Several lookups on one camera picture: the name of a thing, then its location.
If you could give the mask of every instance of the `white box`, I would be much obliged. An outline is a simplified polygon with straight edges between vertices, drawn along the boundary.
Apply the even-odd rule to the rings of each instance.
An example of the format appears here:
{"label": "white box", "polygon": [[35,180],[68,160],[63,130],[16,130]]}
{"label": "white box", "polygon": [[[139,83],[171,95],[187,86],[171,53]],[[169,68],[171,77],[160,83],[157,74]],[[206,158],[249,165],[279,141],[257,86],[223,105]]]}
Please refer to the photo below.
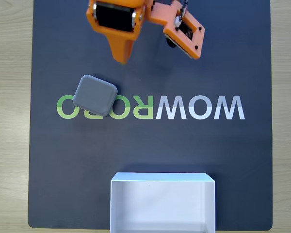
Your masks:
{"label": "white box", "polygon": [[215,182],[207,174],[117,173],[111,233],[215,233]]}

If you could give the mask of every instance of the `gray rounded block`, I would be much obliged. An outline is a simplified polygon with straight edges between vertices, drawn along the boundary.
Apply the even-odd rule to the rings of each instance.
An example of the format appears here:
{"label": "gray rounded block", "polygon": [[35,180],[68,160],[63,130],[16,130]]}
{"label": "gray rounded block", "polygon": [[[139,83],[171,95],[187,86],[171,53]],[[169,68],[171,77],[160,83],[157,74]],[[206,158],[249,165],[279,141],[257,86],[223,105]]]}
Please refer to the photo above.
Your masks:
{"label": "gray rounded block", "polygon": [[117,88],[113,84],[84,75],[74,95],[73,103],[90,113],[105,117],[110,113],[116,95]]}

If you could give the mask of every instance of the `dark mat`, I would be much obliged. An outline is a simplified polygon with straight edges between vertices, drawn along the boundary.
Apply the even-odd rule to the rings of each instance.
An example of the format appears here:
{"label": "dark mat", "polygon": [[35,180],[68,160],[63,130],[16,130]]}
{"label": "dark mat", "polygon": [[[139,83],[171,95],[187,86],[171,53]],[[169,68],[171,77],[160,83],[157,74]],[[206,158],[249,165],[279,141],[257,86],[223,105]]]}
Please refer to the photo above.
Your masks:
{"label": "dark mat", "polygon": [[[217,230],[270,229],[270,1],[191,0],[206,28],[202,58],[168,47],[162,27],[146,23],[126,66],[91,29],[87,5],[34,1],[30,226],[108,229],[119,171],[206,172],[216,181]],[[113,117],[74,109],[85,74],[118,87]],[[183,106],[174,112],[175,100]]]}

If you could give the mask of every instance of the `green letter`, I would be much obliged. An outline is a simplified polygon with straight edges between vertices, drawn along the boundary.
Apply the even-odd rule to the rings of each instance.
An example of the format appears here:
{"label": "green letter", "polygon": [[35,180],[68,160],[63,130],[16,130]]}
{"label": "green letter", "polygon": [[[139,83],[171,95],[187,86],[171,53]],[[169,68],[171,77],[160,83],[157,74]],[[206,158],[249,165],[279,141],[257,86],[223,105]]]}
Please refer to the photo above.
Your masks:
{"label": "green letter", "polygon": [[[147,119],[152,120],[153,119],[153,96],[148,97],[148,105],[145,105],[139,96],[133,96],[137,103],[139,104],[134,108],[134,115],[137,119]],[[139,110],[140,109],[147,109],[148,113],[147,115],[140,115]]]}
{"label": "green letter", "polygon": [[116,119],[116,120],[121,120],[121,119],[124,119],[125,117],[128,116],[129,112],[130,112],[130,102],[129,100],[125,97],[125,96],[117,96],[115,98],[115,100],[122,100],[125,104],[125,111],[122,115],[116,115],[113,111],[113,108],[111,109],[111,112],[110,112],[110,116],[113,118],[113,119]]}
{"label": "green letter", "polygon": [[73,96],[71,96],[71,95],[66,95],[66,96],[61,97],[61,98],[58,100],[58,102],[57,102],[57,112],[58,112],[58,114],[59,114],[63,119],[72,119],[72,118],[75,118],[75,117],[78,115],[78,113],[79,113],[79,110],[80,110],[79,107],[74,106],[74,111],[73,111],[73,113],[70,114],[70,115],[67,115],[67,114],[65,114],[65,113],[63,112],[63,102],[64,102],[65,100],[73,100]]}
{"label": "green letter", "polygon": [[87,119],[103,119],[102,116],[91,115],[90,112],[88,112],[88,111],[84,111],[84,116],[85,116]]}

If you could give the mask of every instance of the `light wood surface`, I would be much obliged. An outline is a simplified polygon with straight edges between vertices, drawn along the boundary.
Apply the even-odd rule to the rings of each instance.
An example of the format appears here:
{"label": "light wood surface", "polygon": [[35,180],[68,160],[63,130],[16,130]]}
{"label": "light wood surface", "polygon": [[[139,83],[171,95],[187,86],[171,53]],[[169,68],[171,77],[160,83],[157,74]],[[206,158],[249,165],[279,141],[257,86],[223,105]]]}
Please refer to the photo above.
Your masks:
{"label": "light wood surface", "polygon": [[[271,232],[291,233],[291,0],[271,0],[271,5],[274,135]],[[107,233],[38,230],[27,224],[32,8],[32,0],[0,0],[0,233]]]}

